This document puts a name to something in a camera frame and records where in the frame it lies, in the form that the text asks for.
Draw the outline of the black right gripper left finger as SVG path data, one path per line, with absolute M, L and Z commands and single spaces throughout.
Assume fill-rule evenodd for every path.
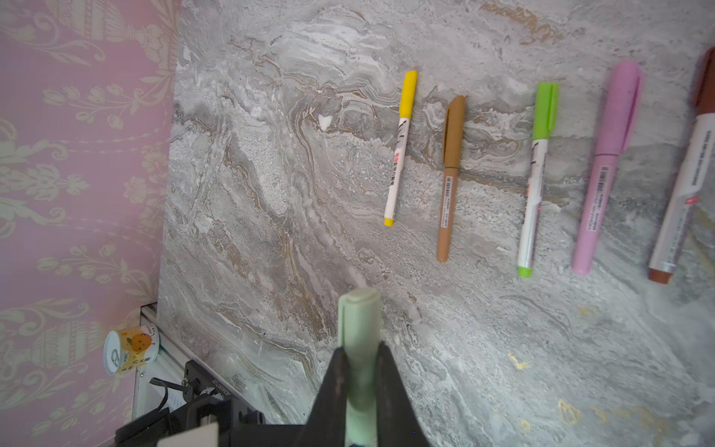
M 311 413 L 293 446 L 343 447 L 346 444 L 346 402 L 349 362 L 336 348 Z

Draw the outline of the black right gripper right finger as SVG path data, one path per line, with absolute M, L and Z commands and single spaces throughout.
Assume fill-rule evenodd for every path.
M 380 447 L 429 446 L 390 348 L 381 342 L 376 372 L 377 443 Z

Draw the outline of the pale green pen cap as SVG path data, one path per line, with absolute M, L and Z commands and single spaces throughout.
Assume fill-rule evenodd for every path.
M 381 343 L 382 299 L 373 288 L 353 290 L 338 302 L 338 346 L 348 360 L 346 443 L 377 441 L 375 365 Z

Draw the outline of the white pen brown tip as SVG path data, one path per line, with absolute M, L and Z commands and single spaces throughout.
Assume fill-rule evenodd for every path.
M 714 112 L 696 115 L 693 133 L 651 256 L 648 279 L 653 282 L 669 283 L 677 268 L 713 150 Z

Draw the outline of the white pen yellow tip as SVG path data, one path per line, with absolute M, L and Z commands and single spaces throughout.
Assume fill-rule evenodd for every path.
M 400 176 L 404 166 L 410 124 L 411 119 L 405 118 L 400 118 L 400 122 L 398 123 L 398 138 L 394 151 L 387 204 L 385 205 L 385 226 L 393 226 L 395 221 L 395 210 L 398 202 L 398 188 L 400 187 Z

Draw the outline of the white green pen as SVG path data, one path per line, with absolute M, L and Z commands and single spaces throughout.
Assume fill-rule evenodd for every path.
M 535 141 L 532 139 L 527 201 L 521 227 L 521 237 L 519 238 L 519 253 L 517 259 L 518 275 L 525 279 L 532 276 L 534 268 L 536 235 L 543 199 L 547 152 L 549 152 L 549 139 Z

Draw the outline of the brown pen cap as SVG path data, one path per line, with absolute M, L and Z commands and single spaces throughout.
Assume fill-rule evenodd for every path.
M 694 108 L 697 115 L 711 114 L 715 108 L 715 48 L 705 54 L 699 71 L 694 95 Z

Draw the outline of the yellow pen cap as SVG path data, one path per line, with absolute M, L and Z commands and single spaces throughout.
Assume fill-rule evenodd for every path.
M 400 118 L 411 119 L 417 80 L 417 71 L 410 71 L 405 75 L 400 95 Z

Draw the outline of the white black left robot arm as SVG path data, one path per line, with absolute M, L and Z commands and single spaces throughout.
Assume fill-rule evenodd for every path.
M 229 445 L 231 431 L 241 425 L 263 425 L 264 414 L 249 408 L 207 368 L 197 361 L 184 366 L 182 382 L 153 377 L 161 401 L 146 415 L 115 432 L 116 446 L 156 446 L 171 435 L 216 423 L 221 446 Z

